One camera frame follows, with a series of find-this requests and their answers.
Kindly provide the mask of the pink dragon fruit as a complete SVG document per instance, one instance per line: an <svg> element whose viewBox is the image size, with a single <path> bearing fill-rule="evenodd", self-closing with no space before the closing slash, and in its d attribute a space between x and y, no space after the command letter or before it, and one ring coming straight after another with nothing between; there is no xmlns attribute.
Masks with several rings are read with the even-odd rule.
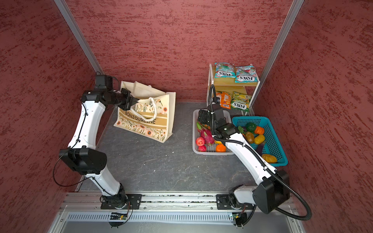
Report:
<svg viewBox="0 0 373 233"><path fill-rule="evenodd" d="M196 123L196 126L197 126L197 130L200 134L200 137L203 137L205 139L205 144L207 144L207 145L215 144L215 140L212 136L212 133L208 128L204 127L199 122Z"/></svg>

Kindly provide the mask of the cream floral tote bag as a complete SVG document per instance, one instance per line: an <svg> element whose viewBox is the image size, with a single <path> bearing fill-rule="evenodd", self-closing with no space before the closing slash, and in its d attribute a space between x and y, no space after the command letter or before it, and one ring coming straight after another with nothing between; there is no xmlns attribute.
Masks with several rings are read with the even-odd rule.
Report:
<svg viewBox="0 0 373 233"><path fill-rule="evenodd" d="M175 92L163 92L139 82L121 82L138 102L131 109L118 109L115 127L164 143L173 134Z"/></svg>

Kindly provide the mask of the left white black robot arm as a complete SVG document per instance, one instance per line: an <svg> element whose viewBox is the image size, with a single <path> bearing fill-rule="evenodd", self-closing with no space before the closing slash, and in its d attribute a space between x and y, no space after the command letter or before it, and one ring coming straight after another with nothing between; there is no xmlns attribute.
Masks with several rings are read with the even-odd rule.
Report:
<svg viewBox="0 0 373 233"><path fill-rule="evenodd" d="M96 149L99 124L107 106L116 105L129 110L137 101L125 88L119 92L106 87L85 91L74 136L67 148L61 149L58 155L59 161L100 189L103 209L125 209L131 203L123 185L110 173L106 154Z"/></svg>

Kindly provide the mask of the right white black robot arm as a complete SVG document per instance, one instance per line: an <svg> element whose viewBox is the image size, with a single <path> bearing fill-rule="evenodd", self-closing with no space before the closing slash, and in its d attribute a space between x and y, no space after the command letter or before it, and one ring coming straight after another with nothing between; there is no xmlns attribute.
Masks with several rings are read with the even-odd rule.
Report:
<svg viewBox="0 0 373 233"><path fill-rule="evenodd" d="M233 205L249 203L268 214L290 198L289 175L277 170L262 158L237 126L226 121L223 110L211 113L208 109L197 111L197 122L210 127L213 139L226 146L247 168L256 183L255 188L238 186L231 194Z"/></svg>

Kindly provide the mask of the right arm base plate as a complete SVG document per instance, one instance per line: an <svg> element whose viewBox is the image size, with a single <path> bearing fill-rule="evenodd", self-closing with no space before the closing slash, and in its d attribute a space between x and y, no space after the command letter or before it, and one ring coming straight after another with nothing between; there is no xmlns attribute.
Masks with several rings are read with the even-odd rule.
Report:
<svg viewBox="0 0 373 233"><path fill-rule="evenodd" d="M253 205L249 203L239 203L233 194L217 194L216 203L218 210L253 210Z"/></svg>

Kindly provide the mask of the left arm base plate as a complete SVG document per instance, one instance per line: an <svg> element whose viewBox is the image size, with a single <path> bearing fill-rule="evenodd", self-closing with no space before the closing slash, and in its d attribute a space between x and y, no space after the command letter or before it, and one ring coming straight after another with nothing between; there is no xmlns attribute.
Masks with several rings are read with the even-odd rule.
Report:
<svg viewBox="0 0 373 233"><path fill-rule="evenodd" d="M101 209L103 210L138 210L141 203L141 194L125 194L124 196L101 196Z"/></svg>

